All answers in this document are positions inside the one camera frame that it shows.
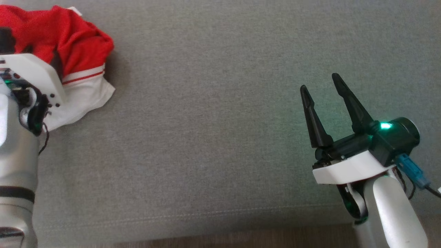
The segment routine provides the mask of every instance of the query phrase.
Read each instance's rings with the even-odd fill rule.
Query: green light
[[[380,127],[381,127],[382,129],[389,129],[389,128],[392,127],[392,124],[387,123],[387,122],[382,122],[382,123],[380,124]]]

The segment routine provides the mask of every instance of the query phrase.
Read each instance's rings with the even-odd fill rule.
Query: red stripe
[[[88,78],[91,78],[91,77],[103,74],[103,72],[104,71],[101,71],[101,72],[98,72],[98,73],[95,73],[95,74],[92,74],[92,75],[89,75],[89,76],[85,76],[85,77],[81,77],[81,78],[77,78],[77,79],[72,79],[72,80],[63,82],[63,84],[68,84],[68,83],[71,83],[71,82],[75,82],[75,81],[79,81],[79,80],[83,80],[83,79],[88,79]]]

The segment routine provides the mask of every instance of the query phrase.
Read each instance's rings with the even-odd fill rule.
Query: blue cable connector
[[[424,189],[430,184],[429,179],[424,176],[424,172],[407,154],[403,153],[398,155],[395,159],[395,164],[397,168],[404,172],[418,188]]]

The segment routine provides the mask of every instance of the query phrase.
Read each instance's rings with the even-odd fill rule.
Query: black band
[[[0,197],[22,198],[34,203],[35,193],[27,188],[16,186],[0,186]]]

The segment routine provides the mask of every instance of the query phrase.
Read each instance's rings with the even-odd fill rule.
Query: black cable
[[[432,188],[429,187],[429,186],[426,186],[426,189],[427,189],[430,193],[432,193],[434,196],[441,198],[441,194],[440,194],[438,191],[432,189]]]
[[[406,193],[407,192],[406,182],[404,181],[403,175],[401,174],[401,171],[398,168],[396,168],[396,174],[398,175],[398,178],[400,179],[401,183],[403,184],[404,193]]]
[[[407,197],[409,200],[412,199],[413,195],[415,194],[415,189],[416,189],[415,183],[412,180],[411,180],[411,183],[412,183],[412,191],[411,191],[411,194]]]
[[[42,151],[44,151],[44,149],[46,148],[46,146],[48,145],[48,141],[49,141],[49,131],[48,131],[48,126],[46,126],[46,123],[43,122],[43,127],[45,127],[46,129],[46,140],[45,140],[45,144],[43,145],[43,147],[40,149],[40,151],[38,152],[38,155],[40,155],[40,153]]]

